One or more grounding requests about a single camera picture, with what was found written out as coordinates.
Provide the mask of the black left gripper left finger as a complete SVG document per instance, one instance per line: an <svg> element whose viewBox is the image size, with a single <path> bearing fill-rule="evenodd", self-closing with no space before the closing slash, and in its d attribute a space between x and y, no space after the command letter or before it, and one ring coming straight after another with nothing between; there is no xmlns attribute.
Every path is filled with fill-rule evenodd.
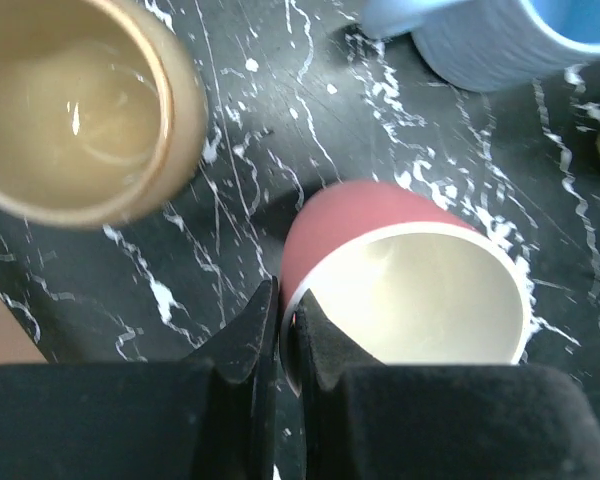
<svg viewBox="0 0 600 480"><path fill-rule="evenodd" d="M174 361L0 365L0 479L269 479L278 283Z"/></svg>

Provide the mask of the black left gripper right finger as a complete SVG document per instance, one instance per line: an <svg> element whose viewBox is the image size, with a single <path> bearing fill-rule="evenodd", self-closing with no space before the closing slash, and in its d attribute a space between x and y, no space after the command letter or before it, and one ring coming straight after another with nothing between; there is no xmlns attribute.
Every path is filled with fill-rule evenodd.
<svg viewBox="0 0 600 480"><path fill-rule="evenodd" d="M600 479L600 425L556 369L387 366L312 294L295 332L310 479Z"/></svg>

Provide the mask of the pink mug cream inside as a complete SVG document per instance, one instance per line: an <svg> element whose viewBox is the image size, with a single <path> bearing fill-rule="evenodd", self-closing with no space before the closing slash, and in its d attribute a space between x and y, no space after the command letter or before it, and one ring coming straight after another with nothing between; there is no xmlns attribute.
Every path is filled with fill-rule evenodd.
<svg viewBox="0 0 600 480"><path fill-rule="evenodd" d="M433 201L372 180L316 192L286 236L279 352L294 392L294 315L306 294L386 364L513 365L531 317L523 275L501 247Z"/></svg>

